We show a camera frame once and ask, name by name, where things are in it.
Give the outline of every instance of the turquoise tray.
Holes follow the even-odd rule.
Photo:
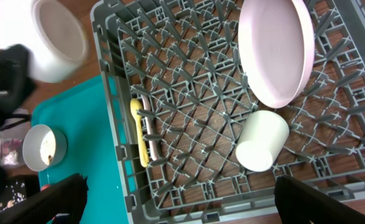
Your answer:
[[[128,223],[101,77],[38,105],[32,115],[36,124],[57,128],[68,139],[63,161],[39,172],[40,186],[80,173],[89,188],[81,223]],[[125,143],[124,131],[119,133]]]

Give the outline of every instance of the pink plate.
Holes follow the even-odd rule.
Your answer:
[[[281,108],[304,89],[315,57],[313,27],[302,0],[245,0],[239,52],[249,86],[263,104]]]

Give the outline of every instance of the brown wooden surface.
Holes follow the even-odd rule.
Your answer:
[[[91,29],[91,22],[90,22],[90,10],[93,5],[97,2],[97,0],[59,0],[64,5],[66,5],[69,10],[79,18],[80,22],[82,23],[84,29],[86,30],[87,37],[90,41],[90,57],[87,62],[82,66],[79,71],[74,74],[72,78],[69,80],[65,80],[61,83],[56,84],[48,84],[48,83],[38,83],[38,89],[34,92],[34,94],[25,102],[23,105],[24,108],[28,109],[30,112],[34,110],[34,108],[43,100],[46,100],[56,94],[59,94],[75,85],[78,85],[96,75],[99,74],[99,67],[96,58],[96,50],[95,44],[92,36],[92,29]],[[317,5],[318,10],[327,10],[325,6]],[[281,159],[292,159],[289,158],[289,155],[281,155]],[[336,165],[336,169],[344,169],[346,166],[350,166],[350,159],[339,159],[338,164]],[[32,174],[34,172],[30,171],[27,167],[22,167],[17,170],[12,170],[9,172],[10,175],[16,174]],[[308,173],[304,174],[301,178],[307,179],[310,178],[313,174]],[[255,187],[261,189],[263,187],[268,186],[271,183],[272,179],[267,179],[262,175],[258,175],[257,178],[253,178],[251,180],[251,184],[254,184]],[[365,214],[365,200],[355,201],[355,202],[348,202],[347,205],[352,207],[353,209],[358,210],[359,212]],[[280,223],[280,218],[278,214],[273,215],[266,215],[261,217],[255,218],[248,218],[243,220],[236,220],[229,223]]]

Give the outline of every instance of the dishware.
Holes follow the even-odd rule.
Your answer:
[[[290,103],[312,72],[315,41],[302,0],[247,0],[239,18],[239,53],[251,90],[271,108]]]
[[[137,99],[132,99],[130,102],[131,114],[135,120],[135,124],[137,126],[137,140],[138,140],[138,148],[139,148],[139,159],[141,161],[142,167],[147,167],[149,163],[149,156],[147,154],[146,144],[144,142],[142,126],[141,126],[141,118],[142,116],[137,113],[139,109],[143,109],[141,103]]]
[[[77,18],[54,0],[0,0],[0,49],[22,44],[31,51],[29,76],[56,83],[88,56]]]
[[[144,109],[147,111],[150,111],[149,100],[144,95],[141,95],[141,97],[142,97],[142,101],[144,102]],[[152,122],[150,121],[150,119],[148,117],[145,117],[145,121],[146,121],[147,133],[154,134],[155,132],[152,127]],[[150,147],[150,149],[149,149],[150,157],[152,158],[153,161],[156,161],[157,159],[159,159],[159,153],[157,152],[156,141],[149,141],[149,147]]]
[[[247,169],[262,172],[272,167],[289,136],[289,126],[277,113],[256,111],[243,127],[236,157]]]
[[[53,134],[55,138],[55,154],[49,165],[41,159],[40,148],[46,135]],[[62,161],[67,151],[67,139],[66,136],[59,130],[48,127],[44,124],[38,124],[34,126],[26,135],[22,153],[26,165],[34,171],[42,171],[48,167],[57,165]]]

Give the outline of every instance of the dish rack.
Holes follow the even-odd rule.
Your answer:
[[[260,173],[240,166],[234,152],[245,119],[266,109],[239,60],[243,1],[102,0],[93,7],[131,223],[275,213],[273,190],[281,175],[340,201],[365,198],[365,1],[305,2],[315,30],[313,73],[298,98],[274,110],[289,123],[290,136],[271,170]],[[147,169],[139,162],[129,108],[141,95],[152,108],[139,111],[144,139],[157,141],[162,155]],[[144,117],[157,134],[145,134]]]

